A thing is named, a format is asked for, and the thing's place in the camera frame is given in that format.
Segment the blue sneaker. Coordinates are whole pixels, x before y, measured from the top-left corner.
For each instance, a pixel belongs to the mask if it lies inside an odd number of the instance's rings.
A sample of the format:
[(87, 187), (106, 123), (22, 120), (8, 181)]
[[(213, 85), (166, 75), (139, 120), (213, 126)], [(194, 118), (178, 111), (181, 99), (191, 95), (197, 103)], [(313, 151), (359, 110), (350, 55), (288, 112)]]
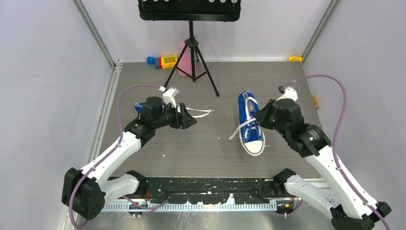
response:
[(134, 107), (137, 113), (141, 113), (143, 110), (144, 103), (135, 103)]
[(232, 140), (238, 136), (246, 153), (257, 157), (263, 153), (266, 141), (262, 128), (255, 118), (259, 112), (259, 104), (252, 92), (243, 91), (238, 96), (237, 106), (239, 123), (228, 139)]

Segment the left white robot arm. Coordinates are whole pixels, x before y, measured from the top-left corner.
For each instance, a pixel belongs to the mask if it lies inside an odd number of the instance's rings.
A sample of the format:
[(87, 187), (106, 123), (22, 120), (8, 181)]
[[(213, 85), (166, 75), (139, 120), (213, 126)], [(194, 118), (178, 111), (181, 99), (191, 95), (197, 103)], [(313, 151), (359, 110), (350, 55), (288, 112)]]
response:
[(81, 169), (70, 168), (64, 176), (61, 201), (85, 220), (92, 220), (106, 203), (125, 195), (142, 198), (147, 192), (146, 178), (135, 171), (109, 180), (112, 173), (156, 134), (169, 126), (187, 129), (197, 123), (185, 104), (165, 102), (151, 96), (142, 105), (137, 118), (128, 123), (118, 139), (92, 162)]

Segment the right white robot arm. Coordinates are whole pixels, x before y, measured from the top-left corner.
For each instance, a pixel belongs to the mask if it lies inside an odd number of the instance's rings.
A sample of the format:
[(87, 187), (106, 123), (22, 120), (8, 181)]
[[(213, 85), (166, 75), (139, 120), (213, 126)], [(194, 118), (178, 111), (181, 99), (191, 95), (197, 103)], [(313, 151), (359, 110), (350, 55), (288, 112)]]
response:
[(273, 190), (278, 196), (294, 195), (306, 201), (331, 222), (336, 230), (371, 230), (392, 211), (386, 202), (378, 202), (356, 182), (339, 157), (334, 154), (324, 131), (306, 123), (300, 106), (293, 99), (271, 99), (256, 112), (258, 124), (276, 130), (287, 145), (311, 164), (324, 178), (332, 192), (306, 182), (286, 168), (273, 177)]

